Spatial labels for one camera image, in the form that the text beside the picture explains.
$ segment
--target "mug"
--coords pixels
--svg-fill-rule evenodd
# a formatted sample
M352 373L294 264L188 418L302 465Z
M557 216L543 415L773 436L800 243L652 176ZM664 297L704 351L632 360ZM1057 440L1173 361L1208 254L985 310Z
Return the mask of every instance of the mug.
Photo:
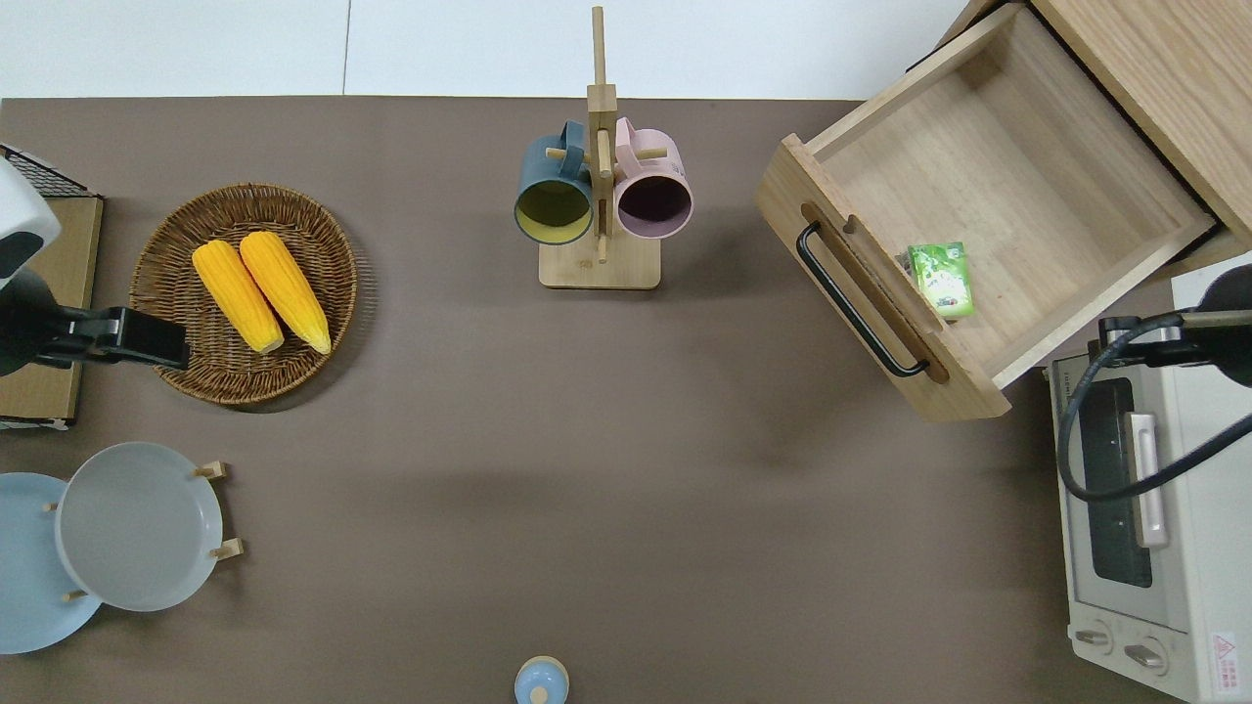
M513 219L540 244L567 244L591 229L591 174L582 163L586 132L566 120L560 135L541 137L526 149ZM565 157L550 158L550 148L565 149Z
M626 232L649 239L670 237L691 219L691 188L679 148L657 129L636 130L617 120L615 155L620 174L613 187L617 222ZM665 157L640 159L636 152L664 148Z

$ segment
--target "blue mug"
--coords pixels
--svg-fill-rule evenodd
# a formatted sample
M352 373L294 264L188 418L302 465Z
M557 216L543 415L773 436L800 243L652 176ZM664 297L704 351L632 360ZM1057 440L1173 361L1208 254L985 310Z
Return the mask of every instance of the blue mug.
M591 229L591 172L582 160L586 133L581 123L566 120L560 135L541 137L526 149L513 219L540 244L567 244ZM565 157L553 159L548 149L563 149Z

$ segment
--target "oven door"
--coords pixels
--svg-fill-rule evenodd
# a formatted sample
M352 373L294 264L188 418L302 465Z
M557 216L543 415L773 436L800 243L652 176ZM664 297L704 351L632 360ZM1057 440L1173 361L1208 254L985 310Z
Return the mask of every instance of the oven door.
M1058 417L1087 363L1087 357L1072 357L1053 366ZM1174 406L1169 368L1102 371L1069 446L1078 482L1116 489L1137 479L1136 466L1148 467L1153 453L1159 466L1172 461L1181 446ZM1131 413L1136 427L1131 427ZM1062 487L1072 600L1188 631L1176 484L1142 497L1096 504L1074 499Z

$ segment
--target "plate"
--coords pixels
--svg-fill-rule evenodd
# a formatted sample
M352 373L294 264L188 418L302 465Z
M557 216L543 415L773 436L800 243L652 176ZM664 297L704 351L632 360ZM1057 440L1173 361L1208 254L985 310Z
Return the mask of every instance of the plate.
M159 611L213 572L222 507L187 457L124 442L79 467L56 511L56 550L70 577L105 604Z
M200 283L192 266L197 247L225 239L238 248L259 229L278 234L308 279L331 328L331 355L285 326L282 347L253 352ZM156 373L188 396L223 406L270 401L312 378L338 349L356 303L356 256L339 223L308 195L263 183L228 185L180 205L148 239L130 281L130 306L182 324L192 346L188 370Z
M0 655L59 643L100 608L100 600L61 598L78 589L56 555L56 516L65 482L44 475L0 475Z

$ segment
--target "oven knob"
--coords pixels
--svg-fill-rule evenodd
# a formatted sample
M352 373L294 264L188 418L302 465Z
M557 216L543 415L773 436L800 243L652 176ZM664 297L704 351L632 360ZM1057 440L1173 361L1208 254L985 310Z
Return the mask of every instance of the oven knob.
M1164 646L1154 638L1146 638L1143 643L1127 645L1122 651L1126 653L1127 658L1152 670L1153 674L1163 675L1169 669L1169 660L1166 659Z
M1108 645L1108 635L1098 630L1077 630L1074 631L1074 640L1080 640L1092 645Z
M1104 655L1113 651L1113 631L1101 620L1090 621L1087 628L1069 626L1069 635L1078 643L1085 643Z

